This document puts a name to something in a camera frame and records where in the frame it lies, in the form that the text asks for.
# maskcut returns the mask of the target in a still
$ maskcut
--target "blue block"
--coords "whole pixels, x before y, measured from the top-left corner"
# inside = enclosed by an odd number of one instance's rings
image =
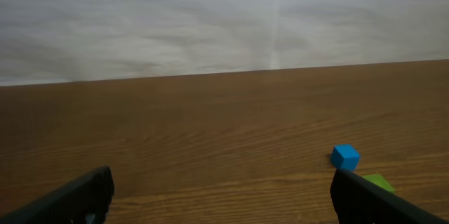
[[[330,161],[337,169],[354,171],[360,160],[360,154],[351,145],[336,145],[330,156]]]

